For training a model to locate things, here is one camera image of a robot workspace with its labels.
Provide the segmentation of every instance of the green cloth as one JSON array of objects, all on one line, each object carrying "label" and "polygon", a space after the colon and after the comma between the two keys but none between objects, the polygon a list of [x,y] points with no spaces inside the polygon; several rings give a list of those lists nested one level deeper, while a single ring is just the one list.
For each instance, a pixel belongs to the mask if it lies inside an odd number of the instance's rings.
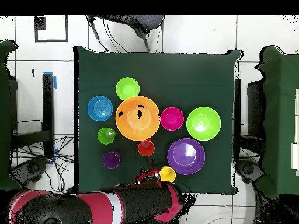
[{"label": "green cloth", "polygon": [[[210,141],[200,142],[206,152],[203,168],[195,174],[176,175],[175,183],[184,192],[232,195],[232,108],[234,102],[234,68],[241,53],[225,54],[154,54],[96,53],[77,47],[79,54],[79,191],[93,191],[116,184],[134,183],[140,165],[150,168],[151,158],[158,168],[168,164],[170,145],[181,138],[191,138],[186,129],[190,112],[208,106],[221,117],[221,130]],[[167,107],[182,110],[185,121],[177,131],[161,125],[151,138],[155,152],[150,157],[138,154],[138,142],[126,139],[116,127],[115,112],[122,102],[116,95],[116,83],[132,77],[140,85],[140,94],[153,100],[160,113]],[[90,118],[87,105],[94,96],[106,96],[113,104],[112,116],[104,122]],[[98,130],[110,127],[116,138],[109,145],[97,139]],[[107,169],[102,163],[108,151],[119,151],[121,163]]]},{"label": "green cloth", "polygon": [[6,67],[7,56],[17,46],[9,41],[0,41],[0,190],[21,189],[20,185],[9,174],[11,155],[11,96],[9,93],[8,69]]},{"label": "green cloth", "polygon": [[295,94],[299,88],[299,55],[282,54],[276,46],[262,53],[259,69],[265,73],[263,90],[266,133],[262,169],[265,175],[256,185],[265,196],[299,194],[299,177],[291,169],[291,143],[295,137]]}]

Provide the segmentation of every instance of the red cup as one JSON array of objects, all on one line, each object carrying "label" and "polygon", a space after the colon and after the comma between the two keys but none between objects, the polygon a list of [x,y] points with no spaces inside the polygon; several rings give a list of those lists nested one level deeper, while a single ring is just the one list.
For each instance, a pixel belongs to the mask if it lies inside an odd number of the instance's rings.
[{"label": "red cup", "polygon": [[154,151],[155,145],[150,139],[141,141],[138,145],[138,152],[142,156],[151,156],[154,153]]}]

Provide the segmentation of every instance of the yellow cup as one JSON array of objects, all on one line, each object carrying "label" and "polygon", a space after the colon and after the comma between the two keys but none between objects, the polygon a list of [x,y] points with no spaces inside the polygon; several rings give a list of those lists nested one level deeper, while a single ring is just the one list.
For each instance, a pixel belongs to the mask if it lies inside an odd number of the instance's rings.
[{"label": "yellow cup", "polygon": [[160,170],[160,177],[162,181],[174,182],[175,181],[175,171],[169,166],[164,166]]}]

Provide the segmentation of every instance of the small purple bowl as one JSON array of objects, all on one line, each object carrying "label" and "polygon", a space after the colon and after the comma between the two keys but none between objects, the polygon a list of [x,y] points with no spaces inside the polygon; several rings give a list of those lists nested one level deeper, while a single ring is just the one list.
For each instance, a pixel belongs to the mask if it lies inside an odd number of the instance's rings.
[{"label": "small purple bowl", "polygon": [[115,169],[120,162],[120,154],[117,151],[110,151],[103,157],[103,164],[108,169]]}]

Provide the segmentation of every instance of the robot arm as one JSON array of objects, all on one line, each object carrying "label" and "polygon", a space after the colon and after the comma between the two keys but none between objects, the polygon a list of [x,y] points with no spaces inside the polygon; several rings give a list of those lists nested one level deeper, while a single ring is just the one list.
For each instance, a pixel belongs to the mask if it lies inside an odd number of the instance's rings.
[{"label": "robot arm", "polygon": [[169,222],[185,196],[150,169],[136,183],[84,194],[22,190],[10,200],[9,224],[132,224],[144,219]]}]

